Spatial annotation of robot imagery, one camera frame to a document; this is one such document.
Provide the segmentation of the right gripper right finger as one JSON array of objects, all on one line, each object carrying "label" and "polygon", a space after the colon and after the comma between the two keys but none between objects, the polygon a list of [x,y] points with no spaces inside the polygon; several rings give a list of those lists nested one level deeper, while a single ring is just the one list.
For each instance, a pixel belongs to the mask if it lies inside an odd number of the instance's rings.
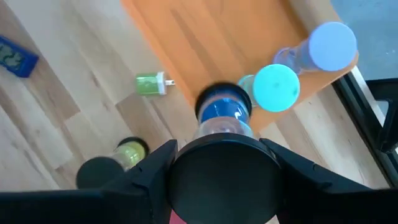
[{"label": "right gripper right finger", "polygon": [[280,224],[398,224],[398,189],[370,189],[271,141],[260,140],[282,167]]}]

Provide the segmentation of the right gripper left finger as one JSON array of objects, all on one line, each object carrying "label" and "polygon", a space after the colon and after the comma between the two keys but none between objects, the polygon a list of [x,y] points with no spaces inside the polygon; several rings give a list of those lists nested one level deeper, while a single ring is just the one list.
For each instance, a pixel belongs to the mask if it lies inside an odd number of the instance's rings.
[{"label": "right gripper left finger", "polygon": [[169,224],[166,173],[177,140],[93,189],[0,192],[0,224]]}]

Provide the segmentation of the black-capped hourglass green sand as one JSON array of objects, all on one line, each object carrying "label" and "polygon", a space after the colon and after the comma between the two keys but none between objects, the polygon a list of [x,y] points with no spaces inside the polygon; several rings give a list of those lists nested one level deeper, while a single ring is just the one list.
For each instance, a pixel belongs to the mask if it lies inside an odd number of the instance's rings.
[{"label": "black-capped hourglass green sand", "polygon": [[76,186],[78,189],[102,187],[137,165],[149,154],[150,148],[142,138],[124,138],[112,153],[84,162],[76,174]]}]

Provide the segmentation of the black-capped hourglass blue sand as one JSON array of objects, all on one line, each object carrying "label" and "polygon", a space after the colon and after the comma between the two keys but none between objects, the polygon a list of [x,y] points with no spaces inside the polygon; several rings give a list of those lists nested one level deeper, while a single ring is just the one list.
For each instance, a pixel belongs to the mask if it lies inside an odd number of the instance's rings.
[{"label": "black-capped hourglass blue sand", "polygon": [[198,129],[169,170],[168,198],[187,224],[265,224],[283,202],[282,168],[249,126],[252,104],[234,83],[198,96]]}]

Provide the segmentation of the teal-capped hourglass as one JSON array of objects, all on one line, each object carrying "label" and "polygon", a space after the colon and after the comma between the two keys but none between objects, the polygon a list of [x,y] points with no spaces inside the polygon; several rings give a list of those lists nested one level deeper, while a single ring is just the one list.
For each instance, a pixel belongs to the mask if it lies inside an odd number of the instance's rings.
[{"label": "teal-capped hourglass", "polygon": [[298,75],[281,64],[267,65],[254,75],[245,75],[238,85],[249,95],[253,107],[271,113],[289,109],[300,95]]}]

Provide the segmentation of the blue digital clock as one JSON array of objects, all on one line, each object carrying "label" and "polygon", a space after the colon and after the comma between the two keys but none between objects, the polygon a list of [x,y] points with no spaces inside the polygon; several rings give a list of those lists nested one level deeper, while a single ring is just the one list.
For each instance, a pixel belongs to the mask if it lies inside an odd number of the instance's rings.
[{"label": "blue digital clock", "polygon": [[29,78],[39,56],[0,35],[0,65],[20,78]]}]

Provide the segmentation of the lilac-capped hourglass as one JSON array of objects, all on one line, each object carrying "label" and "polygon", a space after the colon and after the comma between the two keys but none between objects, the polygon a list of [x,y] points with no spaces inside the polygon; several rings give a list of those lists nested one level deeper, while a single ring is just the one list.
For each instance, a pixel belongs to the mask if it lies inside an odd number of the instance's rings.
[{"label": "lilac-capped hourglass", "polygon": [[273,62],[295,73],[336,72],[346,68],[358,50],[354,32],[341,22],[326,22],[316,27],[295,47],[280,49]]}]

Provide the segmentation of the pink plastic bin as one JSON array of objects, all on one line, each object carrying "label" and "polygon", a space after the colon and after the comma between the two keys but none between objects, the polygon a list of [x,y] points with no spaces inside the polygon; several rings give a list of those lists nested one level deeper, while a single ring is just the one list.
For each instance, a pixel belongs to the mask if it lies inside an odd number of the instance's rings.
[{"label": "pink plastic bin", "polygon": [[186,224],[173,210],[171,210],[169,224]]}]

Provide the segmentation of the orange plastic bin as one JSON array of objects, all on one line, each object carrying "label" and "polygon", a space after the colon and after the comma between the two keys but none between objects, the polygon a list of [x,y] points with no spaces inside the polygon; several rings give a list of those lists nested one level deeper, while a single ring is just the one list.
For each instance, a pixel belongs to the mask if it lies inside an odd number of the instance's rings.
[{"label": "orange plastic bin", "polygon": [[339,19],[330,0],[120,0],[189,103]]}]

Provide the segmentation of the black aluminium rig frame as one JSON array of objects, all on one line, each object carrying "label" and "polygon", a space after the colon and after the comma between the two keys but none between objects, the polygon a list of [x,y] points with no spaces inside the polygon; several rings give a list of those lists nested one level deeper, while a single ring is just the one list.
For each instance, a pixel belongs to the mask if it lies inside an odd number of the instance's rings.
[{"label": "black aluminium rig frame", "polygon": [[398,78],[366,81],[353,70],[333,88],[387,183],[398,188]]}]

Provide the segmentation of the green wall charger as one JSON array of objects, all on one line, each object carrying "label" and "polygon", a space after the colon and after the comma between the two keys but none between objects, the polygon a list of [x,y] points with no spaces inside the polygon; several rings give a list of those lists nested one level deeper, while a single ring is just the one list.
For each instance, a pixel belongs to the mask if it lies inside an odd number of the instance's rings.
[{"label": "green wall charger", "polygon": [[175,81],[168,80],[165,72],[138,73],[135,84],[139,95],[166,95],[167,87],[174,86]]}]

